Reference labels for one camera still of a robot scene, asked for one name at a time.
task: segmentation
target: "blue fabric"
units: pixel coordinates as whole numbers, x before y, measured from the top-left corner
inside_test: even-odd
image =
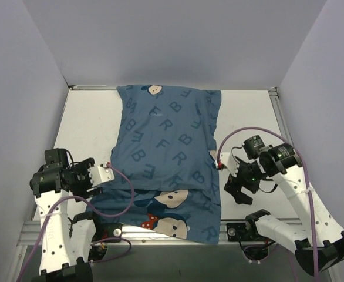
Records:
[[[123,101],[112,166],[136,188],[134,206],[115,221],[173,237],[217,243],[219,175],[211,150],[221,92],[177,86],[117,88]],[[130,188],[116,176],[92,199],[105,213],[127,206]]]

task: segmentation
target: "screw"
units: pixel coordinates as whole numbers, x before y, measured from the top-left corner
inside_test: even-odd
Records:
[[[120,237],[121,236],[121,230],[119,228],[116,228],[114,231],[113,231],[113,235],[115,237]]]
[[[228,233],[229,236],[235,236],[236,235],[236,229],[229,228],[227,233]]]

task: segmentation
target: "table surface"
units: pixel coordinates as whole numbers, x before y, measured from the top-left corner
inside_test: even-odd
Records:
[[[93,157],[96,164],[110,160],[112,148],[116,145],[119,134],[122,102],[116,90],[71,90],[65,103],[55,147],[65,148],[72,152],[75,161]],[[217,120],[217,130],[214,138],[217,146],[227,134],[245,126],[258,126],[280,134],[274,109],[269,94],[260,91],[222,91],[222,104]],[[230,151],[233,146],[240,146],[249,137],[259,134],[265,144],[278,145],[281,143],[276,137],[256,130],[240,132],[231,137],[224,146],[223,151]],[[247,160],[243,150],[235,154]],[[222,220],[244,219],[245,216],[259,209],[266,209],[279,219],[295,219],[297,215],[289,201],[277,189],[273,194],[259,191],[246,194],[253,197],[251,206],[237,205],[234,198],[224,191],[228,172],[220,172],[220,193],[222,204]],[[271,190],[271,182],[261,183],[261,188]],[[68,203],[70,217],[85,210],[84,203]],[[39,220],[36,211],[34,220]]]

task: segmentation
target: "red bow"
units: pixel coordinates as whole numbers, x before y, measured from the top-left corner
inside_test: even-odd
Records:
[[[154,223],[157,222],[159,219],[151,213],[148,213],[147,215],[149,217],[149,220],[142,222],[141,227],[153,230]]]

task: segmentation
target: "white wall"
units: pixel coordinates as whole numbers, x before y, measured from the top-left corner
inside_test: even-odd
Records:
[[[68,84],[268,89],[326,0],[23,0]]]
[[[344,227],[344,0],[323,7],[279,92],[312,183]]]
[[[33,202],[29,179],[56,136],[68,89],[21,0],[0,0],[0,282]]]

